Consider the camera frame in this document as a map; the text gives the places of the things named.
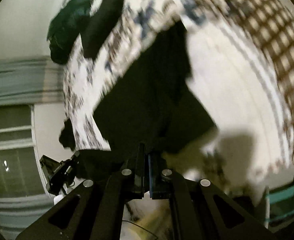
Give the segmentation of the black small garment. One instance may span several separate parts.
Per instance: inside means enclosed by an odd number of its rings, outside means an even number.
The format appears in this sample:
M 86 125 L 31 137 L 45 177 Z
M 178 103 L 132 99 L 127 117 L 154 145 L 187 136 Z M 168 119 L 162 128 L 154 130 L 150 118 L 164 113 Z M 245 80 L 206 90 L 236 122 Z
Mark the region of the black small garment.
M 145 144 L 176 154 L 215 127 L 186 84 L 185 35 L 181 22 L 159 33 L 97 106 L 93 118 L 112 152 L 133 154 Z

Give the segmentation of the window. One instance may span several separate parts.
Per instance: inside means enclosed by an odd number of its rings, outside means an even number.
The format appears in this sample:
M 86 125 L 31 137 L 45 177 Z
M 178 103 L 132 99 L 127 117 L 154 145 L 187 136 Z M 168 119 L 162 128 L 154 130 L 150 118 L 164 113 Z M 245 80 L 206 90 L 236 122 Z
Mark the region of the window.
M 0 202 L 35 199 L 44 194 L 33 106 L 0 107 Z

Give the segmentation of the floral bed sheet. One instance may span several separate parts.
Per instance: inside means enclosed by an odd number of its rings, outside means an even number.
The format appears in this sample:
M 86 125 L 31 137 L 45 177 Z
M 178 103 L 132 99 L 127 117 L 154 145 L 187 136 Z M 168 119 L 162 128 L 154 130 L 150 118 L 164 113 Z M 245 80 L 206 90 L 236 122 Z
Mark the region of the floral bed sheet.
M 98 12 L 102 1 L 91 2 L 90 16 Z M 96 59 L 85 58 L 83 39 L 76 38 L 63 84 L 65 114 L 76 149 L 110 148 L 94 111 L 130 64 L 175 20 L 187 29 L 191 63 L 187 87 L 216 123 L 203 140 L 194 143 L 196 152 L 217 148 L 226 160 L 232 186 L 259 184 L 276 174 L 283 177 L 294 167 L 294 130 L 275 64 L 248 32 L 208 10 L 198 12 L 194 0 L 125 0 Z

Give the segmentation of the teal folding stool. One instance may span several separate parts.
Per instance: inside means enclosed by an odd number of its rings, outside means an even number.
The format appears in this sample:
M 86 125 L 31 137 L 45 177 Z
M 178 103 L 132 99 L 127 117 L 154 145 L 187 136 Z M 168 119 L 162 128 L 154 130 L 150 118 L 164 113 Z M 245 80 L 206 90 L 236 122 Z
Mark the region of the teal folding stool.
M 265 187 L 262 202 L 265 205 L 264 226 L 276 229 L 294 218 L 294 178 L 280 187 Z

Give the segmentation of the grey striped curtain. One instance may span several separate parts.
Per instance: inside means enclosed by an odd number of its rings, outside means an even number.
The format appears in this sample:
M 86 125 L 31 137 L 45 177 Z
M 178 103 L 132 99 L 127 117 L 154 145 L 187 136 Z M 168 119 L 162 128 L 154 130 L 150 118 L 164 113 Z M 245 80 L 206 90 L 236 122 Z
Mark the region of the grey striped curtain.
M 0 106 L 64 101 L 63 74 L 48 56 L 0 60 Z

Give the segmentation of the dark green quilt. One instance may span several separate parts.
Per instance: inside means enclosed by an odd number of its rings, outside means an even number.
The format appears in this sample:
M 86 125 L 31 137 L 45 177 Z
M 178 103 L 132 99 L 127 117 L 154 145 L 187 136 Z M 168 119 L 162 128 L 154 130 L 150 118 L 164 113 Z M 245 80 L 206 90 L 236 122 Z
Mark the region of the dark green quilt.
M 70 0 L 51 20 L 47 41 L 54 63 L 67 64 L 74 42 L 86 29 L 92 0 Z

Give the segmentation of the black folded garment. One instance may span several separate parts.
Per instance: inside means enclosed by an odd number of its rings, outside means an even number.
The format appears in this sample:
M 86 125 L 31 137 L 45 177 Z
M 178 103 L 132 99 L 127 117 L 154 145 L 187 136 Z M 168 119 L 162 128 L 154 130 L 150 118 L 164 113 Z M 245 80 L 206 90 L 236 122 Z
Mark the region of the black folded garment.
M 90 16 L 80 32 L 85 59 L 94 60 L 108 35 L 122 15 L 124 0 L 102 0 L 97 12 Z

